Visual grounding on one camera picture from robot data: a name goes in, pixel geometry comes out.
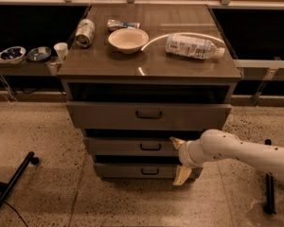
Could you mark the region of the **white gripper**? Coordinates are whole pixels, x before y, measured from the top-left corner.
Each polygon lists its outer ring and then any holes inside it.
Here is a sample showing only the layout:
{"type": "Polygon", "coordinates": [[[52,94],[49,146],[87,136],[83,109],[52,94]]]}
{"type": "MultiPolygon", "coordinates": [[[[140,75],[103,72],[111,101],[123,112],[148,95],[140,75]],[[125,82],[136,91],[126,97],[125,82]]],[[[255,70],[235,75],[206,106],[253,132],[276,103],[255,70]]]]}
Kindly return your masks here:
{"type": "Polygon", "coordinates": [[[179,151],[179,160],[182,166],[176,167],[175,186],[183,185],[189,178],[192,168],[200,166],[204,161],[204,152],[199,140],[185,141],[176,137],[169,139],[179,151]]]}

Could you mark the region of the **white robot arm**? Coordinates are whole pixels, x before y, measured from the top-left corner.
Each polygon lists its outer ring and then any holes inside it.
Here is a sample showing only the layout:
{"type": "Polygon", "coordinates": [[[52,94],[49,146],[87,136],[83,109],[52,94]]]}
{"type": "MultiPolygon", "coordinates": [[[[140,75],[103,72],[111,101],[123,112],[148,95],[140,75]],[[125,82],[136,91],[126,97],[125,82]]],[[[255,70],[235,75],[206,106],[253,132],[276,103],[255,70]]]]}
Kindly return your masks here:
{"type": "Polygon", "coordinates": [[[205,162],[235,159],[284,182],[284,148],[240,140],[235,134],[207,130],[197,140],[185,141],[170,137],[178,150],[180,165],[174,185],[186,182],[193,168],[205,162]]]}

